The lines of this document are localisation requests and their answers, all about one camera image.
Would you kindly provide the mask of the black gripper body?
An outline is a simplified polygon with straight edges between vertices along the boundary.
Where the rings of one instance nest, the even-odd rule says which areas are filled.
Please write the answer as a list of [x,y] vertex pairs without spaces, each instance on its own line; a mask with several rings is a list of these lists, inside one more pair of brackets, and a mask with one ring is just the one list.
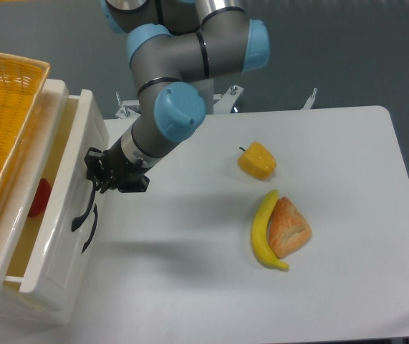
[[130,161],[122,151],[121,139],[102,154],[102,193],[111,190],[120,193],[146,192],[150,179],[145,176],[149,168],[140,161]]

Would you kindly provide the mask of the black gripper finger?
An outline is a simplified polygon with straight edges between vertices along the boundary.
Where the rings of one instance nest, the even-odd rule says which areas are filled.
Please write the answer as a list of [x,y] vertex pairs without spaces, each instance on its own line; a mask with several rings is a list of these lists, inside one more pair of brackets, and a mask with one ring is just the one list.
[[91,181],[93,183],[93,189],[100,194],[104,194],[106,191],[112,190],[112,176],[103,179],[93,176]]
[[88,180],[100,180],[104,174],[102,164],[102,151],[90,147],[84,157],[84,162],[87,167],[86,178]]

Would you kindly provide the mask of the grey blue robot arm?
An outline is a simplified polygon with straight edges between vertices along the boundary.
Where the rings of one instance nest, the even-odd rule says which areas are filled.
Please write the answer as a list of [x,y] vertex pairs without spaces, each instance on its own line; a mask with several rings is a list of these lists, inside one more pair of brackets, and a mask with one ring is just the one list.
[[196,82],[263,67],[269,34],[244,1],[103,1],[114,30],[127,33],[127,61],[140,117],[107,150],[90,148],[94,190],[143,192],[147,172],[189,139],[207,113]]

